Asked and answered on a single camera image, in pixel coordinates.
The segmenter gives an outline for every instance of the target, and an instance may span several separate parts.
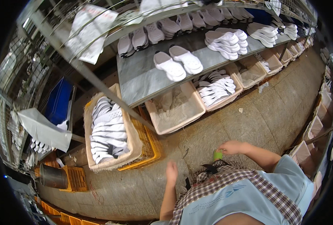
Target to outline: concrete floor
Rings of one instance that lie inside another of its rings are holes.
[[[303,128],[318,94],[325,65],[318,52],[306,50],[257,90],[213,115],[161,140],[166,157],[142,169],[93,173],[83,166],[90,191],[67,193],[38,186],[41,198],[74,214],[107,220],[158,218],[165,187],[165,166],[175,160],[179,168],[177,192],[185,178],[201,164],[212,161],[213,150],[237,139],[282,154]],[[78,152],[77,163],[85,164]],[[249,168],[259,166],[244,155],[229,159]]]

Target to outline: plaid apron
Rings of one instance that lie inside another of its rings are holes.
[[[231,166],[223,160],[215,161],[212,166],[217,173],[212,174],[209,169],[199,174],[195,173],[191,182],[191,188],[182,193],[179,200],[175,203],[173,218],[170,220],[169,225],[178,225],[180,223],[183,208],[190,203],[204,196],[214,194],[225,186],[243,179],[249,179],[277,207],[290,225],[301,224],[302,215],[299,207],[256,170],[248,170],[240,163],[233,163],[233,166]]]

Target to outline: worker's hand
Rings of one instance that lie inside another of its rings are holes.
[[[222,152],[224,155],[234,155],[242,152],[243,142],[237,140],[231,140],[224,142],[217,149],[218,152]]]
[[[170,160],[166,165],[166,181],[167,183],[175,185],[178,178],[178,167],[177,164]]]

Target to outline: metal bucket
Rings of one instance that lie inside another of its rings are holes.
[[[65,170],[44,164],[40,165],[40,181],[43,186],[59,189],[68,188],[68,177]]]

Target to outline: worker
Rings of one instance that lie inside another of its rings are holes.
[[[264,171],[228,164],[224,155],[244,154]],[[214,151],[213,164],[196,174],[177,200],[178,168],[166,167],[160,220],[152,225],[296,225],[306,213],[313,183],[289,155],[277,155],[249,143],[231,140]]]

